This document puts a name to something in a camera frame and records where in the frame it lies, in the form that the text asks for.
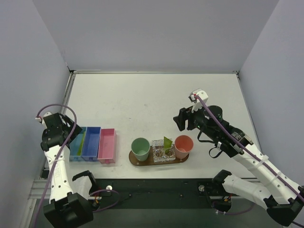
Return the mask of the coral plastic cup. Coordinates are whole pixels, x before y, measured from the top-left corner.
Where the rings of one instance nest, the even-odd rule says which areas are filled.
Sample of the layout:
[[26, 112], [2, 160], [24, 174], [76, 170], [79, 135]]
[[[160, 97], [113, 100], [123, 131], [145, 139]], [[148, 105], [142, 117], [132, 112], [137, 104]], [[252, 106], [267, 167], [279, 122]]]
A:
[[178, 136], [174, 142], [175, 156], [178, 159], [185, 158], [193, 149], [193, 140], [186, 135]]

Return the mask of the green toothpaste tube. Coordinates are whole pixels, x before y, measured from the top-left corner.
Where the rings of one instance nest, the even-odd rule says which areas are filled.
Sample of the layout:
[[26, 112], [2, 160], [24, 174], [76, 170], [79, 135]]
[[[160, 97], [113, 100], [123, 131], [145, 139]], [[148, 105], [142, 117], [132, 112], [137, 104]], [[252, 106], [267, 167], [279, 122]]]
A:
[[168, 153], [170, 151], [171, 145], [172, 145], [172, 140], [167, 137], [164, 137], [163, 138], [163, 149], [164, 149], [165, 153]]
[[78, 148], [78, 152], [77, 152], [77, 155], [78, 156], [81, 156], [82, 154], [82, 150], [83, 150], [83, 145], [84, 145], [84, 140], [85, 140], [85, 136], [83, 136], [81, 142], [80, 142], [80, 145], [79, 145], [79, 148]]

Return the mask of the clear crystal toothbrush holder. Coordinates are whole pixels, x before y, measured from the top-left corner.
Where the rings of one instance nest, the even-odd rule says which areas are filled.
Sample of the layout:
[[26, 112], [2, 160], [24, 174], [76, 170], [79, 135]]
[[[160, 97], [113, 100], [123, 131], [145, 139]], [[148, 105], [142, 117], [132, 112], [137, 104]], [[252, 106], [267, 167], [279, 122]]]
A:
[[152, 150], [153, 150], [153, 160], [154, 162], [165, 162], [172, 161], [176, 159], [174, 144], [172, 143], [170, 151], [168, 153], [164, 152], [163, 149], [163, 139], [153, 140], [152, 141]]

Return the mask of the green plastic cup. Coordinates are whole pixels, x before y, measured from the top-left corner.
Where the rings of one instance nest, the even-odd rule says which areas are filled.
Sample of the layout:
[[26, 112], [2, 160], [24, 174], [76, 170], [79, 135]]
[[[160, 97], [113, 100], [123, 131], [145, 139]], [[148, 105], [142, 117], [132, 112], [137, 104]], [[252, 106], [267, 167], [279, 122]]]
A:
[[131, 144], [133, 154], [141, 162], [147, 160], [150, 147], [150, 142], [145, 138], [137, 138]]

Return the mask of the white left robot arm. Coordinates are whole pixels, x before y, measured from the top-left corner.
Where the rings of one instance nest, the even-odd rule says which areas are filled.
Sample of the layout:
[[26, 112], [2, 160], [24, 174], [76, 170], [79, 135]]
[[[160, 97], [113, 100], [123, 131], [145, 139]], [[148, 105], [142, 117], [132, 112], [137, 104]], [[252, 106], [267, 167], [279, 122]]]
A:
[[70, 143], [83, 132], [68, 116], [47, 112], [43, 115], [41, 149], [49, 165], [49, 204], [43, 207], [47, 220], [55, 228], [77, 228], [93, 220], [88, 196], [97, 191], [89, 171], [71, 176]]

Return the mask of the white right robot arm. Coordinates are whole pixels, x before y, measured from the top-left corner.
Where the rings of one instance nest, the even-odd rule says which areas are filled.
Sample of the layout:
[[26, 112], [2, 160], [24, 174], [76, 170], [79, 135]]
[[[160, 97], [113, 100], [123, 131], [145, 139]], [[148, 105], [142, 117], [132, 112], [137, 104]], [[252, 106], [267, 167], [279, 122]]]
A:
[[220, 152], [242, 164], [260, 184], [243, 180], [221, 170], [212, 182], [220, 192], [239, 195], [264, 208], [278, 224], [288, 227], [304, 207], [304, 188], [285, 176], [240, 129], [223, 119], [223, 110], [211, 105], [206, 111], [182, 108], [173, 118], [180, 131], [199, 129]]

